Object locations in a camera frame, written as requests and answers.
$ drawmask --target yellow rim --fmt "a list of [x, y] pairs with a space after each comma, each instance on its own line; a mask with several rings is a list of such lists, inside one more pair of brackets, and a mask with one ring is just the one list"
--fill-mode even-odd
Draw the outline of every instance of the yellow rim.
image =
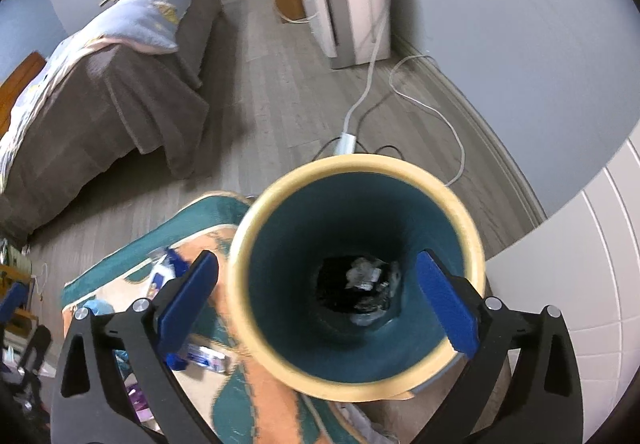
[[388, 175], [414, 186], [429, 196], [445, 213], [456, 231], [462, 249], [466, 279], [484, 295], [484, 252], [480, 236], [462, 202], [438, 179], [423, 169], [399, 159], [354, 153], [328, 157], [305, 164], [265, 190], [238, 227], [229, 254], [226, 297], [238, 337], [252, 356], [276, 379], [296, 391], [341, 402], [365, 402], [396, 397], [423, 384], [445, 368], [457, 355], [444, 338], [431, 353], [401, 374], [374, 382], [347, 384], [311, 376], [279, 355], [264, 339], [255, 322], [248, 298], [248, 270], [252, 249], [260, 229], [270, 215], [297, 190], [331, 175], [368, 172]]

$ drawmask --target black cable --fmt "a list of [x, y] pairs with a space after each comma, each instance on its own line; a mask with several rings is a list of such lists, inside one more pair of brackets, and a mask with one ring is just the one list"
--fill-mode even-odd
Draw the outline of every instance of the black cable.
[[380, 152], [382, 150], [384, 150], [385, 148], [393, 148], [398, 153], [398, 155], [400, 156], [400, 159], [402, 159], [403, 161], [406, 161], [406, 159], [404, 158], [404, 153], [402, 153], [400, 151], [400, 148], [398, 148], [398, 147], [396, 147], [394, 145], [384, 145], [383, 147], [380, 147], [378, 150], [374, 151], [373, 153], [375, 153], [376, 155], [380, 155]]
[[[318, 153], [316, 153], [316, 155], [314, 155], [314, 158], [311, 160], [311, 162], [313, 163], [314, 161], [318, 160], [318, 157], [320, 157], [320, 155], [321, 155], [321, 154], [326, 150], [326, 148], [327, 148], [331, 143], [333, 143], [334, 141], [337, 141], [338, 139], [340, 139], [340, 137], [341, 137], [341, 136], [339, 135], [338, 137], [334, 137], [331, 141], [327, 141], [327, 142], [322, 146], [322, 148], [320, 148], [320, 150], [318, 150]], [[369, 150], [367, 150], [367, 148], [365, 148], [365, 146], [364, 146], [361, 142], [359, 142], [357, 139], [356, 139], [356, 144], [357, 144], [360, 148], [362, 148], [362, 150], [364, 150], [364, 153], [370, 153], [370, 152], [369, 152]]]

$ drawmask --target tiled wall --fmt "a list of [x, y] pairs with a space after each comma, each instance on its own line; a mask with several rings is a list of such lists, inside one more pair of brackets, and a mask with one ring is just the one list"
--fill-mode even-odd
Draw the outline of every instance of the tiled wall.
[[584, 399], [584, 440], [640, 365], [640, 125], [558, 213], [487, 263], [510, 309], [558, 306], [569, 327]]

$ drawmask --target blue gripper pad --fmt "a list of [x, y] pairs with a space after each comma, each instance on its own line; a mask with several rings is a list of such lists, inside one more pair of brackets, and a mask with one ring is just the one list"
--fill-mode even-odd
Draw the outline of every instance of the blue gripper pad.
[[15, 281], [0, 302], [0, 324], [6, 325], [20, 305], [27, 301], [29, 289], [23, 283]]
[[472, 358], [480, 345], [478, 320], [427, 251], [418, 253], [415, 269], [420, 289], [433, 307], [452, 347]]
[[158, 320], [158, 355], [176, 353], [187, 339], [202, 306], [218, 283], [218, 259], [206, 256], [194, 262], [195, 267]]

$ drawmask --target blue wall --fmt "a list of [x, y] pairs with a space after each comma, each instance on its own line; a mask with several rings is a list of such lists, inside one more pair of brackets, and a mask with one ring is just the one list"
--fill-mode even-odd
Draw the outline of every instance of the blue wall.
[[632, 0], [392, 0], [392, 27], [484, 116], [548, 214], [640, 117]]
[[30, 52], [47, 57], [67, 36], [49, 0], [1, 0], [0, 83]]

